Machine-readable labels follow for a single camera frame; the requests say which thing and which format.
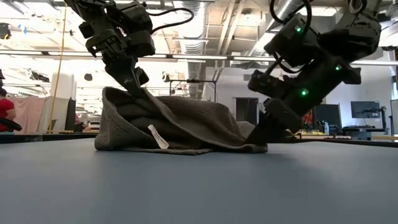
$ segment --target white tag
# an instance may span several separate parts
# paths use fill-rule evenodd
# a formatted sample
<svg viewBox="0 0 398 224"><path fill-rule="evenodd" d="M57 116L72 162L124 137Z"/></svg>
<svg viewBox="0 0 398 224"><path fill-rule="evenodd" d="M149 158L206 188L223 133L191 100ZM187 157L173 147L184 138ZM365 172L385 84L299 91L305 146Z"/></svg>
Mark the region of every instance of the white tag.
<svg viewBox="0 0 398 224"><path fill-rule="evenodd" d="M162 138L162 136L160 136L160 134L156 131L155 126L153 125L149 125L148 126L149 131L151 131L152 135L154 136L157 144L159 145L159 147L161 149L167 149L169 147L169 144L167 143L166 140L164 140Z"/></svg>

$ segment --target gray towel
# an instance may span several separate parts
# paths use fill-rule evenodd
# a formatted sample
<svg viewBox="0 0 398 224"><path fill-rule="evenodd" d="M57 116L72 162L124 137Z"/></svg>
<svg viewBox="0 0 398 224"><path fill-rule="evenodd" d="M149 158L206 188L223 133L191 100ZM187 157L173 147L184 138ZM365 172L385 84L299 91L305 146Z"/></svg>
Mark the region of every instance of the gray towel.
<svg viewBox="0 0 398 224"><path fill-rule="evenodd" d="M126 91L104 88L97 150L125 150L199 155L210 151L267 152L266 147L244 144L254 128L238 124L222 104L178 96L133 98ZM148 126L167 141L162 148Z"/></svg>

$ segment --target pink fabric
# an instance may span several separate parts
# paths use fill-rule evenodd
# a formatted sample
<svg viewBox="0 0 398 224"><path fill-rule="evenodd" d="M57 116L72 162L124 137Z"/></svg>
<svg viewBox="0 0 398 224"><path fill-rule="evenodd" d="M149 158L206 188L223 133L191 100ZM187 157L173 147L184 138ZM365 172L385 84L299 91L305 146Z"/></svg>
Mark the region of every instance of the pink fabric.
<svg viewBox="0 0 398 224"><path fill-rule="evenodd" d="M40 117L42 116L45 98L30 96L27 98L9 98L14 103L16 117L14 121L22 126L16 134L31 134L37 132Z"/></svg>

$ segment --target blue table surface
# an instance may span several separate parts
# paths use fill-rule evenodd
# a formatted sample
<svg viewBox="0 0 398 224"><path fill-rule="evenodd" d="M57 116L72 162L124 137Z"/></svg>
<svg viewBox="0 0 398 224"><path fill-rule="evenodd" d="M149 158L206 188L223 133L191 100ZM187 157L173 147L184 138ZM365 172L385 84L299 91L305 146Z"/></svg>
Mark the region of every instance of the blue table surface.
<svg viewBox="0 0 398 224"><path fill-rule="evenodd" d="M267 154L0 145L0 223L398 223L398 149L271 144Z"/></svg>

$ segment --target door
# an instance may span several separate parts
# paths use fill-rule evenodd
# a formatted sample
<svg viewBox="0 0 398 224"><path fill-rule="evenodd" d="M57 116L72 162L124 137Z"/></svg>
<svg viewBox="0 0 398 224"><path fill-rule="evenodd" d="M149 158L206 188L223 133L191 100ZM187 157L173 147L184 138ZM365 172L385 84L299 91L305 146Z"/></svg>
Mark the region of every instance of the door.
<svg viewBox="0 0 398 224"><path fill-rule="evenodd" d="M256 125L259 114L258 98L235 98L236 121L249 121Z"/></svg>

